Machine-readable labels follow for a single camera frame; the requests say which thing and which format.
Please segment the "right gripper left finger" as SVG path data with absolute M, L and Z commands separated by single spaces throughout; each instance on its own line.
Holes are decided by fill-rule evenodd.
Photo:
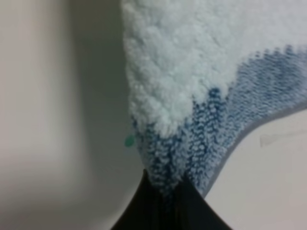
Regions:
M 161 194 L 151 185 L 148 173 L 112 230 L 176 230 L 176 212 L 165 210 Z

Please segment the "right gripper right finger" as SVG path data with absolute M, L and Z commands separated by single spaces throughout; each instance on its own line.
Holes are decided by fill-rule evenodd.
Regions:
M 178 230 L 231 230 L 203 199 L 187 175 L 176 187 Z

